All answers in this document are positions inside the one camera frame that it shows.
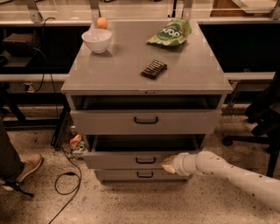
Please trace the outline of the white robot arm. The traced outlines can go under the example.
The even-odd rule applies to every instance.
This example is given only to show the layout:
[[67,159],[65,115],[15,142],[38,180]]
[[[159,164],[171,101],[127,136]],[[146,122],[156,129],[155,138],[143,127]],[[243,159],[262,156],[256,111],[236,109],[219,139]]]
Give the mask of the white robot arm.
[[234,166],[211,151],[179,153],[165,158],[161,165],[167,172],[180,176],[225,179],[267,207],[280,212],[280,180]]

